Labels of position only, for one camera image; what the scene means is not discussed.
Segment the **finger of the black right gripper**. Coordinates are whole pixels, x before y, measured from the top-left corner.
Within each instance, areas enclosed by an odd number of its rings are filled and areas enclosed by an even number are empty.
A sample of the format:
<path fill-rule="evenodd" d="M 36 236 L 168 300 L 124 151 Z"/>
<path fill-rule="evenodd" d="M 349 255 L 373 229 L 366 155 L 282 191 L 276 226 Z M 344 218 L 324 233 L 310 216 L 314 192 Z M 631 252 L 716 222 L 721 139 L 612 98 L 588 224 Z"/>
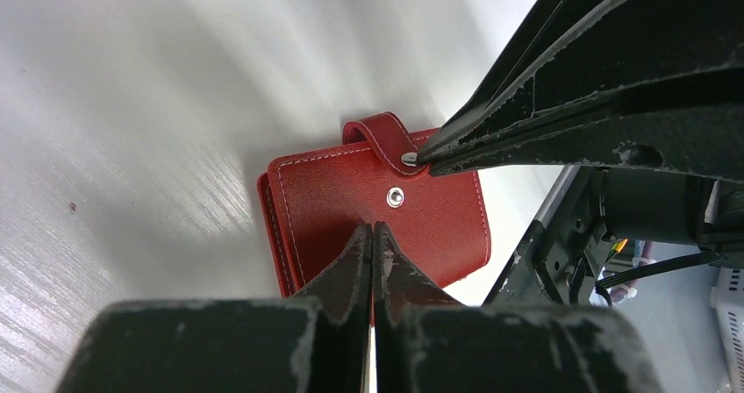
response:
<path fill-rule="evenodd" d="M 587 111 L 431 161 L 431 175 L 507 165 L 648 169 L 743 180 L 743 73 L 652 82 Z"/>
<path fill-rule="evenodd" d="M 743 0 L 538 0 L 418 161 L 503 141 L 631 88 L 720 70 L 743 73 Z"/>

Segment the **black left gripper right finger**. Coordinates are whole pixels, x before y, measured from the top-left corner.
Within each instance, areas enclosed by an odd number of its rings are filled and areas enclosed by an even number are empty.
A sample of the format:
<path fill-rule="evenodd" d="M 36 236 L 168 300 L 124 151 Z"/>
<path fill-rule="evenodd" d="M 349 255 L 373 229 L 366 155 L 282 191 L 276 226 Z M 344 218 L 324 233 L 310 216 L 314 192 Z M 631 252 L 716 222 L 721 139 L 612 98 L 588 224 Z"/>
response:
<path fill-rule="evenodd" d="M 639 334 L 619 313 L 565 305 L 461 304 L 373 232 L 376 382 L 381 392 L 660 392 Z"/>

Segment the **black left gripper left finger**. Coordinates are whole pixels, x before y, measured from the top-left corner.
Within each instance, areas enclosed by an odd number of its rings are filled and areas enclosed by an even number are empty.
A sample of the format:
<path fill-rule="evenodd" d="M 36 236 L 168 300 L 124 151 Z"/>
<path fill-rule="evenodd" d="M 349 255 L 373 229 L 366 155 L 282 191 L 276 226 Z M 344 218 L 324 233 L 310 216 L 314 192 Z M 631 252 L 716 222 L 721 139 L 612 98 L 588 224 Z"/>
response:
<path fill-rule="evenodd" d="M 140 300 L 102 310 L 60 392 L 363 392 L 372 228 L 284 299 Z"/>

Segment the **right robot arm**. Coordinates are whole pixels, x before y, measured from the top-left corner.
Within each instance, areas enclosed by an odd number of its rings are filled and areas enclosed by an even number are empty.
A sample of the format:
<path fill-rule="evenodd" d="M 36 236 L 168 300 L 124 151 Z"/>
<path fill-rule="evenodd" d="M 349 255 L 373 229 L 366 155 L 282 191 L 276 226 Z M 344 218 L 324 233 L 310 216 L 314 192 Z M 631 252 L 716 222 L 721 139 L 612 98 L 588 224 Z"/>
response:
<path fill-rule="evenodd" d="M 740 267 L 743 0 L 538 0 L 474 95 L 407 164 L 559 165 L 488 304 L 579 304 L 616 240 Z"/>

